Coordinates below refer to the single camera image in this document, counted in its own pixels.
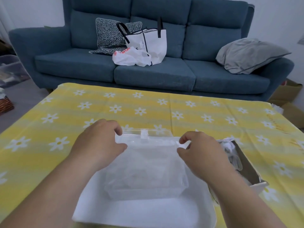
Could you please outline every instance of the hand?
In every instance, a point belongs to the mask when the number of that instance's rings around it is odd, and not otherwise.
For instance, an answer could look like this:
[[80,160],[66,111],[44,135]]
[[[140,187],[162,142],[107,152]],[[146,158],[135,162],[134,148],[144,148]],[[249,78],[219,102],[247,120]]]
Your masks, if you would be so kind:
[[94,171],[107,167],[128,147],[115,142],[115,133],[123,133],[117,121],[98,120],[78,136],[69,157],[80,160]]
[[188,131],[179,143],[189,140],[187,149],[178,148],[177,152],[197,177],[211,184],[225,174],[235,173],[225,151],[213,137],[204,132]]

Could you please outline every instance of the sofa leg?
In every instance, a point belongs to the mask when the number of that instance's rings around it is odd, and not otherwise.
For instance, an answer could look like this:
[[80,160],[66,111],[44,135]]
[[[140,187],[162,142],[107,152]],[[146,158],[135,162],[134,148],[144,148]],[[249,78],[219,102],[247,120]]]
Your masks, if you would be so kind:
[[53,89],[46,89],[46,90],[49,92],[49,94],[54,91]]

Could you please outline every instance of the wicker basket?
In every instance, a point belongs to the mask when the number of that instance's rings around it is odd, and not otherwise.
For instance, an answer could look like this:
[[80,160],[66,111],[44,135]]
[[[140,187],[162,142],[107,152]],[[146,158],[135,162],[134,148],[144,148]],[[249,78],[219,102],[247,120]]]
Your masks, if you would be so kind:
[[11,103],[7,96],[5,96],[3,99],[0,99],[0,115],[12,110],[13,108],[13,103]]

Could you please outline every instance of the black bag handle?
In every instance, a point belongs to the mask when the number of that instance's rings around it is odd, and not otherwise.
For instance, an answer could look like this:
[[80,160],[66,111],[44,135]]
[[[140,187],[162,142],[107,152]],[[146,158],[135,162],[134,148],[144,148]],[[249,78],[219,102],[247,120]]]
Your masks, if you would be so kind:
[[119,32],[123,35],[123,37],[124,37],[124,39],[126,40],[126,42],[129,44],[130,41],[127,39],[127,37],[126,37],[126,35],[124,34],[123,30],[120,28],[120,26],[122,26],[123,29],[125,30],[125,32],[126,32],[127,34],[131,34],[130,31],[128,30],[127,26],[126,26],[124,23],[122,23],[122,22],[116,23],[116,26],[117,26]]
[[157,19],[157,34],[158,34],[158,38],[161,37],[161,30],[164,29],[164,26],[163,26],[163,19],[162,17],[159,17]]

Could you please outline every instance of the yellow tablecloth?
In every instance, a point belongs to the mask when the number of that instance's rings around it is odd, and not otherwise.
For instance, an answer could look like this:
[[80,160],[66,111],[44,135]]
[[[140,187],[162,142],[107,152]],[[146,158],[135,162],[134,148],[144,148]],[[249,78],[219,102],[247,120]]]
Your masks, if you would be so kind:
[[[100,118],[125,129],[166,128],[174,136],[199,130],[216,139],[234,137],[270,184],[260,196],[288,227],[304,226],[304,134],[270,104],[72,83],[60,85],[0,135],[0,221]],[[215,210],[216,227],[225,227],[220,207]]]

